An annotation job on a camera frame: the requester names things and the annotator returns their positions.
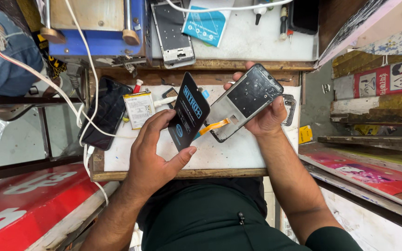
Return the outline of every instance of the orange flex cable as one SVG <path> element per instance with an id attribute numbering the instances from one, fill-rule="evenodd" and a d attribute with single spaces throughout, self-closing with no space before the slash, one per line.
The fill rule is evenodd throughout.
<path id="1" fill-rule="evenodd" d="M 225 118 L 225 119 L 221 120 L 218 123 L 210 124 L 208 127 L 201 129 L 199 131 L 199 134 L 203 135 L 203 134 L 205 134 L 206 132 L 208 132 L 208 131 L 210 131 L 212 129 L 220 128 L 220 127 L 222 127 L 222 126 L 224 126 L 224 125 L 226 125 L 226 124 L 228 124 L 230 122 L 231 122 L 231 120 L 229 118 Z"/>

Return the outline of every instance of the white workbench surface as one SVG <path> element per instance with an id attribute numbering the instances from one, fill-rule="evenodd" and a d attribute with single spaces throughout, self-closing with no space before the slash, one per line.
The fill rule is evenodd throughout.
<path id="1" fill-rule="evenodd" d="M 249 6 L 253 0 L 235 0 L 234 7 Z M 183 0 L 188 8 L 189 0 Z M 317 37 L 294 32 L 292 43 L 289 38 L 280 42 L 280 9 L 262 15 L 259 25 L 255 25 L 252 10 L 232 11 L 226 25 L 220 47 L 205 44 L 192 37 L 193 50 L 197 59 L 257 60 L 257 61 L 315 61 L 317 60 Z M 153 58 L 161 59 L 159 39 L 152 18 L 151 25 Z"/>
<path id="2" fill-rule="evenodd" d="M 225 91 L 221 85 L 200 86 L 206 89 L 210 96 L 207 101 L 210 105 L 217 100 Z M 153 100 L 160 100 L 161 95 L 170 87 L 142 86 L 141 90 L 148 88 L 151 91 Z M 292 94 L 296 99 L 296 108 L 291 126 L 283 126 L 285 134 L 291 142 L 293 148 L 298 151 L 298 125 L 299 125 L 299 103 L 300 87 L 284 86 L 284 94 Z M 168 106 L 160 106 L 156 111 L 168 109 Z M 121 125 L 117 130 L 117 135 L 137 136 L 139 130 L 131 130 L 131 124 Z M 114 138 L 113 144 L 108 151 L 105 151 L 104 161 L 105 172 L 127 171 L 130 167 L 130 149 L 135 139 Z M 244 127 L 223 143 L 218 143 L 211 134 L 205 134 L 192 145 L 198 148 L 190 162 L 183 168 L 190 169 L 225 169 L 225 168 L 264 168 L 265 163 L 260 154 L 255 137 Z M 171 139 L 168 130 L 161 132 L 157 145 L 156 153 L 165 160 L 170 160 L 178 151 Z"/>

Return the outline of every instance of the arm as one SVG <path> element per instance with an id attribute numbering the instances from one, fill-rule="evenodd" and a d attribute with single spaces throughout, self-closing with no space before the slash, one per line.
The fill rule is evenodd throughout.
<path id="1" fill-rule="evenodd" d="M 246 69 L 253 65 L 253 62 L 247 62 Z M 242 75 L 237 72 L 232 79 L 237 81 Z M 224 85 L 226 90 L 230 87 L 230 83 Z M 280 123 L 285 118 L 283 97 L 279 96 L 245 127 L 255 135 L 276 198 L 299 242 L 305 244 L 310 234 L 323 226 L 342 226 L 333 217 L 319 186 L 283 133 Z"/>
<path id="2" fill-rule="evenodd" d="M 170 161 L 156 154 L 160 131 L 175 114 L 175 110 L 160 111 L 144 124 L 131 146 L 128 176 L 80 250 L 114 251 L 129 247 L 142 206 L 154 192 L 175 178 L 196 152 L 194 146 L 185 148 Z"/>

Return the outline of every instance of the wall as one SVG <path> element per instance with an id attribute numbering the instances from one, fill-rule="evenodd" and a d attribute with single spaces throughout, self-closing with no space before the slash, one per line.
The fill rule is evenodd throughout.
<path id="1" fill-rule="evenodd" d="M 402 227 L 320 188 L 332 214 L 365 251 L 402 250 Z"/>
<path id="2" fill-rule="evenodd" d="M 400 31 L 402 31 L 402 2 L 360 35 L 356 47 L 368 45 Z"/>

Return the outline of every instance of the wooden knob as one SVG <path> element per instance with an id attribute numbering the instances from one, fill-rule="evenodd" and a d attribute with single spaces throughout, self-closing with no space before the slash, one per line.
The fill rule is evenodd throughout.
<path id="1" fill-rule="evenodd" d="M 42 37 L 44 37 L 51 43 L 55 43 L 55 44 L 66 43 L 66 38 L 63 36 L 63 34 L 61 34 L 60 32 L 58 32 L 54 29 L 42 27 L 40 29 L 40 34 L 42 35 Z"/>
<path id="2" fill-rule="evenodd" d="M 139 37 L 134 30 L 123 30 L 122 38 L 127 45 L 139 45 Z"/>

